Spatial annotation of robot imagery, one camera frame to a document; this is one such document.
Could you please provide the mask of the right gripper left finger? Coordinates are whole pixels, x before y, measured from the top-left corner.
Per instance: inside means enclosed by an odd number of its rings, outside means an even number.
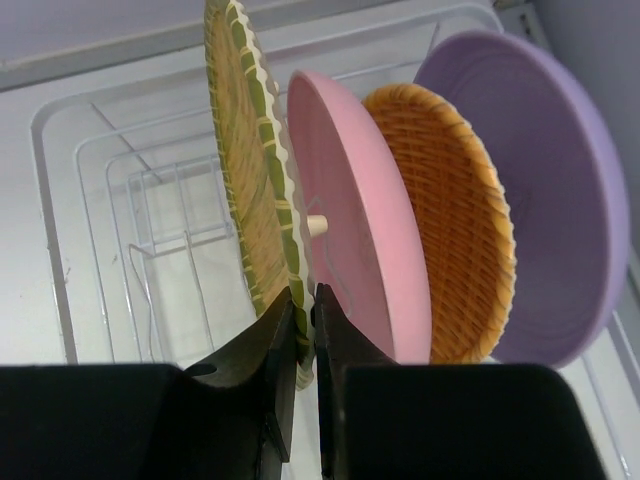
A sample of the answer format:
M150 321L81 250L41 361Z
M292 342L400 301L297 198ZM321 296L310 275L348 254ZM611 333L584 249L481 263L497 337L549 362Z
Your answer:
M290 458L295 322L288 290L187 369L5 367L5 479L276 479Z

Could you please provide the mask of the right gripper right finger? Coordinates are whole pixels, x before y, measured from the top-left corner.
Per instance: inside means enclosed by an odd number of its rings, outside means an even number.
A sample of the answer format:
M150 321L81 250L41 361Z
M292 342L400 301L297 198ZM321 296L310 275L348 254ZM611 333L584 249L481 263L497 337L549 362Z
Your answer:
M601 479L565 380L531 364L400 365L321 285L314 315L326 479Z

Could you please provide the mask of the pink round plate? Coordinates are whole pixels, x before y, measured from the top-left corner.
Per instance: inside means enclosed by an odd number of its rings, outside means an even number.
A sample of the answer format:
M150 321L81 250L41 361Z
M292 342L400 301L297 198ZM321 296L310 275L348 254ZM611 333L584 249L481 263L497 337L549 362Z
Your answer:
M423 247L399 169L372 116L339 82L295 72L287 121L317 282L372 343L401 364L430 360L432 317Z

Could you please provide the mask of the green-rimmed woven plate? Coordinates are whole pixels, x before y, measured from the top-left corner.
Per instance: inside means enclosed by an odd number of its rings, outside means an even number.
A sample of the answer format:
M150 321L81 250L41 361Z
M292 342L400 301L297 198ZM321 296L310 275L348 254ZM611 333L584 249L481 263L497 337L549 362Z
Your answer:
M316 281L302 183L279 90L239 1L208 1L204 46L217 151L256 315L294 304L297 387L313 380Z

